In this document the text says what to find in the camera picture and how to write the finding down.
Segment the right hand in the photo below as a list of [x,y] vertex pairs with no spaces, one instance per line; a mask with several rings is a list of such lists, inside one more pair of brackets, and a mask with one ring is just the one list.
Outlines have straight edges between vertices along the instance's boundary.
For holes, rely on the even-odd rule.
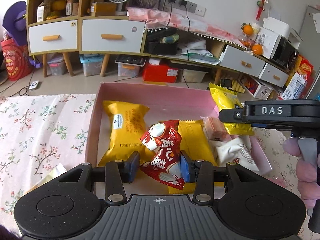
[[293,137],[284,141],[283,149],[292,156],[300,157],[296,165],[296,176],[298,178],[298,191],[307,209],[313,209],[320,197],[317,180],[317,168],[307,163],[298,147],[298,138]]

